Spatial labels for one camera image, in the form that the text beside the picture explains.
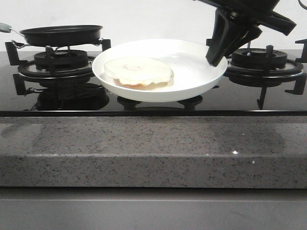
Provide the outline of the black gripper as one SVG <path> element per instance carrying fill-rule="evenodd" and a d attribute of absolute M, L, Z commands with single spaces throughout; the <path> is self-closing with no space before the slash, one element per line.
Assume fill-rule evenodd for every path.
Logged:
<path fill-rule="evenodd" d="M 278 14 L 274 8 L 277 0 L 204 0 L 203 3 L 216 7 L 213 35 L 206 54 L 210 65 L 218 65 L 221 59 L 232 54 L 241 46 L 258 38 L 262 30 L 258 26 L 242 28 L 235 15 L 242 15 L 285 36 L 296 27 L 291 19 Z"/>

